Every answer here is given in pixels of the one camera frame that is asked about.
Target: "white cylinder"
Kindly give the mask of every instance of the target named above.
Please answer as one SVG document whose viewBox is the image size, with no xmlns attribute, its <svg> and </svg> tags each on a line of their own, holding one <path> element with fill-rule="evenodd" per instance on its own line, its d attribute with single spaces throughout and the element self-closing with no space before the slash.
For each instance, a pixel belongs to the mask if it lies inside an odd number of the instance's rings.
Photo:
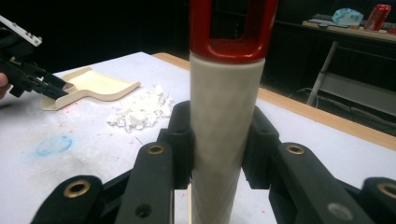
<svg viewBox="0 0 396 224">
<path fill-rule="evenodd" d="M 193 224 L 227 224 L 265 60 L 217 63 L 191 53 Z"/>
</svg>

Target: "blue stain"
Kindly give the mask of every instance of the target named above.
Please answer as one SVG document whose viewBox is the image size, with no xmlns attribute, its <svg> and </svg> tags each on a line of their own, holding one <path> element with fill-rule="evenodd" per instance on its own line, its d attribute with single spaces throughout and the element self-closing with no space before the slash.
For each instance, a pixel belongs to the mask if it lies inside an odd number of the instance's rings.
<svg viewBox="0 0 396 224">
<path fill-rule="evenodd" d="M 73 140 L 66 136 L 54 136 L 46 139 L 37 147 L 39 156 L 48 156 L 51 154 L 66 151 L 73 145 Z"/>
</svg>

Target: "red handle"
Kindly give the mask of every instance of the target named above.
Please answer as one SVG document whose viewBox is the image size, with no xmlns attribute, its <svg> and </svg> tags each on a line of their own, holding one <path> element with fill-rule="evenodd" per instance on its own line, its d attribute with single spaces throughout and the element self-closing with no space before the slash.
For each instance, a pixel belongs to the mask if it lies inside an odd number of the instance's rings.
<svg viewBox="0 0 396 224">
<path fill-rule="evenodd" d="M 265 58 L 278 0 L 249 0 L 244 34 L 238 39 L 211 39 L 212 1 L 190 0 L 191 52 L 226 63 Z"/>
</svg>

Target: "table surface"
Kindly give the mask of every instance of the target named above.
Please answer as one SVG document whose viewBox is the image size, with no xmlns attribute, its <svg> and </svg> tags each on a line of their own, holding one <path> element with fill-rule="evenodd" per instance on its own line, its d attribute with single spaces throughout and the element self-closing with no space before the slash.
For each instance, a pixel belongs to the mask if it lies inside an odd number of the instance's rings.
<svg viewBox="0 0 396 224">
<path fill-rule="evenodd" d="M 383 48 L 396 48 L 396 35 L 389 34 L 366 34 L 369 32 L 354 31 L 352 29 L 345 29 L 339 27 L 328 27 L 319 28 L 315 23 L 292 23 L 285 21 L 275 21 L 275 26 L 282 27 L 285 29 L 292 30 L 296 33 L 310 34 L 323 39 L 329 39 L 331 41 L 339 41 L 340 43 L 350 43 L 365 45 L 371 47 L 383 47 Z"/>
<path fill-rule="evenodd" d="M 142 86 L 122 100 L 162 85 L 175 104 L 190 100 L 189 63 L 166 53 L 139 52 L 89 64 L 93 70 Z M 71 71 L 55 75 L 61 77 Z M 282 142 L 309 147 L 338 179 L 357 188 L 370 176 L 396 179 L 396 138 L 338 118 L 273 92 L 259 89 L 256 105 Z M 0 223 L 29 223 L 39 205 L 64 180 L 95 175 L 104 183 L 133 168 L 137 151 L 156 140 L 169 119 L 125 132 L 107 125 L 120 101 L 87 97 L 59 111 L 42 111 L 41 95 L 26 92 L 0 101 Z M 67 138 L 70 147 L 42 153 L 49 140 Z M 175 223 L 188 223 L 188 192 L 176 190 Z M 252 190 L 241 173 L 231 223 L 276 223 L 267 190 Z"/>
<path fill-rule="evenodd" d="M 303 21 L 303 25 L 319 28 L 318 23 L 312 21 Z M 380 30 L 378 32 L 371 32 L 371 31 L 365 31 L 363 27 L 360 27 L 360 29 L 355 30 L 355 29 L 343 28 L 343 27 L 331 26 L 331 25 L 329 25 L 326 28 L 319 28 L 319 29 L 331 30 L 343 34 L 356 35 L 360 37 L 371 37 L 378 40 L 388 40 L 396 43 L 396 35 L 389 34 L 384 30 Z"/>
</svg>

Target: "white debris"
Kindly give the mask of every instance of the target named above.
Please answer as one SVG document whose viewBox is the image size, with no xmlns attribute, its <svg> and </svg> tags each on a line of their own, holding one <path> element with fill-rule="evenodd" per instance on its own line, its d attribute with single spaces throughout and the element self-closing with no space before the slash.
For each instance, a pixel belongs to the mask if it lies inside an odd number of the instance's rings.
<svg viewBox="0 0 396 224">
<path fill-rule="evenodd" d="M 120 110 L 110 116 L 107 124 L 124 128 L 127 133 L 132 129 L 152 127 L 158 120 L 171 116 L 172 103 L 173 99 L 163 93 L 161 85 L 157 85 L 155 92 L 148 91 L 132 99 L 120 101 Z"/>
</svg>

